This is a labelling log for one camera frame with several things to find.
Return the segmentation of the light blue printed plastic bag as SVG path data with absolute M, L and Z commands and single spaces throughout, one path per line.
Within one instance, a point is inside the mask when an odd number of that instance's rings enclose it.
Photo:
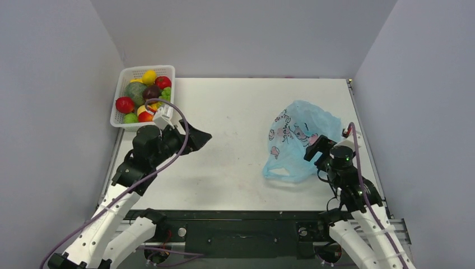
M 306 148 L 320 136 L 339 142 L 342 122 L 330 112 L 303 100 L 296 100 L 274 119 L 268 132 L 269 157 L 263 176 L 269 180 L 300 183 L 316 174 L 314 162 L 304 160 Z

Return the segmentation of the dark purple fake fruit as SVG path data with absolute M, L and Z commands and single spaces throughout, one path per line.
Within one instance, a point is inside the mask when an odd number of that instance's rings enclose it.
M 159 98 L 161 96 L 162 90 L 155 84 L 149 85 L 146 87 L 144 92 L 142 93 L 142 97 L 144 100 Z

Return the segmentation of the bright yellow fake lemon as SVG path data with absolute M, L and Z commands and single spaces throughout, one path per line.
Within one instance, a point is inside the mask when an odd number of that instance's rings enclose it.
M 147 70 L 142 78 L 141 78 L 141 81 L 143 84 L 147 85 L 147 86 L 150 86 L 150 85 L 154 85 L 155 84 L 155 80 L 157 78 L 157 74 L 154 70 Z

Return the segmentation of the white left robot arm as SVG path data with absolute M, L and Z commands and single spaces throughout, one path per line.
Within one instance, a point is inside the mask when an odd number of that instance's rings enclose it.
M 183 119 L 179 123 L 184 133 L 172 125 L 138 129 L 132 149 L 119 165 L 102 203 L 91 220 L 75 232 L 77 239 L 63 253 L 49 257 L 49 268 L 117 268 L 146 240 L 160 241 L 166 236 L 166 217 L 152 209 L 142 213 L 124 232 L 115 232 L 157 173 L 179 156 L 200 150 L 212 138 Z

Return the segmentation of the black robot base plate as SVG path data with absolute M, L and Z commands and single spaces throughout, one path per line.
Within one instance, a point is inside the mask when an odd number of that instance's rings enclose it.
M 132 210 L 125 220 L 158 221 L 146 239 L 148 258 L 163 260 L 182 247 L 186 258 L 314 259 L 338 256 L 337 224 L 352 221 L 348 212 Z

